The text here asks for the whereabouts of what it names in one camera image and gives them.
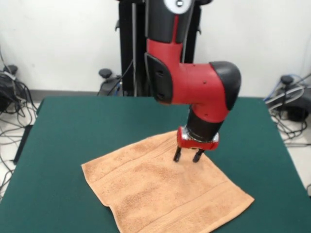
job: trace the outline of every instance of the cable bundle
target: cable bundle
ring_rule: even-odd
[[[7,135],[7,133],[24,129],[26,126],[31,125],[34,119],[33,116],[36,118],[37,108],[34,105],[27,85],[18,80],[15,76],[17,67],[7,66],[5,64],[1,50],[0,57],[4,64],[4,69],[0,71],[0,121],[12,126],[12,128],[6,130],[3,130],[0,126],[0,166],[5,166],[8,170],[5,173],[3,180],[0,180],[1,201],[4,193],[3,189],[9,183],[14,172],[14,169],[11,169],[7,164],[12,160],[3,160],[1,147],[10,144],[16,144],[18,147],[18,142],[22,136]],[[14,123],[5,119],[8,115],[10,118],[16,117],[17,122]]]
[[[274,123],[276,124],[278,131],[283,135],[283,141],[287,147],[311,146],[310,143],[292,142],[293,139],[296,139],[299,136],[301,136],[302,133],[308,127],[308,124],[306,122],[306,116],[309,113],[305,109],[303,110],[299,109],[301,112],[301,116],[299,119],[297,119],[299,123],[296,123],[295,128],[293,128],[292,126],[289,127],[286,124],[286,122],[289,121],[288,111],[290,110],[290,108],[286,105],[290,102],[293,102],[299,99],[304,94],[306,89],[311,88],[311,85],[300,85],[301,82],[304,82],[309,77],[311,77],[311,74],[307,75],[304,78],[299,78],[299,81],[290,85],[291,89],[289,90],[286,88],[277,89],[277,87],[280,84],[279,82],[276,85],[276,87],[273,89],[272,93],[266,99],[264,99],[266,104],[269,105],[269,111],[272,116],[272,119]]]

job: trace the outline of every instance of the green table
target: green table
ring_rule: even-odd
[[[177,129],[187,114],[152,98],[46,98],[0,204],[0,232],[117,233],[80,165]],[[263,101],[238,99],[220,139],[209,157],[255,202],[216,232],[311,232],[311,200]]]

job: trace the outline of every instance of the black cable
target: black cable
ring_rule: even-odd
[[[8,142],[8,143],[0,143],[0,146],[7,146],[7,145],[11,145],[13,143],[17,143],[20,142],[21,140],[17,140],[17,141],[12,141],[12,142]]]
[[[19,125],[14,124],[14,123],[12,123],[12,122],[10,122],[10,121],[7,121],[7,120],[0,119],[0,121],[3,121],[3,122],[5,122],[5,123],[7,123],[7,124],[10,124],[10,125],[14,125],[14,126],[19,127]]]
[[[311,73],[310,74],[308,74],[308,75],[306,75],[305,77],[303,77],[302,79],[300,79],[299,81],[297,81],[297,82],[295,82],[295,83],[293,83],[291,86],[294,86],[294,85],[296,85],[296,84],[299,84],[299,83],[301,83],[301,82],[303,82],[303,81],[305,81],[307,78],[309,78],[309,77],[311,77]]]
[[[109,96],[110,93],[116,88],[116,86],[122,81],[123,77],[126,75],[126,73],[127,73],[127,72],[129,71],[129,69],[131,68],[132,64],[133,64],[133,60],[132,60],[131,63],[128,65],[126,71],[125,71],[125,72],[122,74],[122,76],[120,77],[120,80],[110,89],[110,91],[108,92],[107,96]],[[105,83],[102,83],[102,85],[101,85],[101,87],[100,87],[100,89],[99,89],[99,91],[98,91],[98,93],[97,93],[97,96],[99,95],[100,91],[102,90],[102,87],[103,87],[104,84],[105,84]]]

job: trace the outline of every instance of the black knob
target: black knob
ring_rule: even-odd
[[[112,75],[111,70],[109,69],[101,69],[98,74],[102,76],[104,79],[109,78]]]
[[[294,81],[293,77],[290,76],[290,75],[283,75],[281,77],[281,82],[285,85],[285,86],[288,86],[290,84],[292,84]]]

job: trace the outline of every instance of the black joint cap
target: black joint cap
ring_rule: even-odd
[[[112,72],[110,69],[101,69],[98,74],[104,78],[104,79],[107,79],[109,78],[111,75],[112,75]]]
[[[211,62],[225,89],[225,103],[231,110],[238,98],[241,87],[241,73],[235,64],[230,62]]]
[[[283,75],[283,76],[281,77],[281,82],[282,82],[284,85],[286,85],[286,86],[292,84],[293,81],[294,81],[294,79],[293,79],[293,77],[290,76],[290,75]]]
[[[7,67],[4,67],[3,71],[16,75],[18,67],[15,65],[8,65]]]

